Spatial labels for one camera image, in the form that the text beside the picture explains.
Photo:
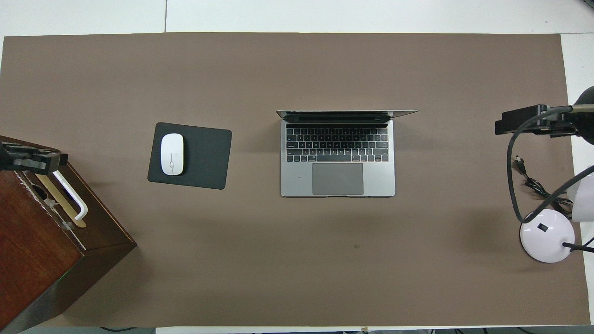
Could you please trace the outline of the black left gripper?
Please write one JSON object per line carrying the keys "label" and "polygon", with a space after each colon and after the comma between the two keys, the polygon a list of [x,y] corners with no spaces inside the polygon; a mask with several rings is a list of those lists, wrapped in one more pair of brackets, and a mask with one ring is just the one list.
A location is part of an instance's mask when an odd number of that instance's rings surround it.
{"label": "black left gripper", "polygon": [[13,158],[6,150],[4,142],[0,144],[0,170],[1,171],[20,171],[21,167],[13,162],[21,160],[24,169],[36,174],[47,175],[65,166],[69,155],[61,154],[52,150],[36,148],[32,146],[13,146]]}

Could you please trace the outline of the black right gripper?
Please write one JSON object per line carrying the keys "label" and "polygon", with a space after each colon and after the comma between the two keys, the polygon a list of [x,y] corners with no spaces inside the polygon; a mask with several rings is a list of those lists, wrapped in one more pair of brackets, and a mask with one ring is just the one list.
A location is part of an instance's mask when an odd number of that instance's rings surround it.
{"label": "black right gripper", "polygon": [[550,110],[560,110],[560,113],[537,121],[537,135],[549,135],[551,138],[580,136],[573,116],[571,116],[573,108],[573,105],[552,107],[547,104],[538,104],[503,112],[501,118],[495,122],[495,135],[514,133],[522,123],[530,118]]}

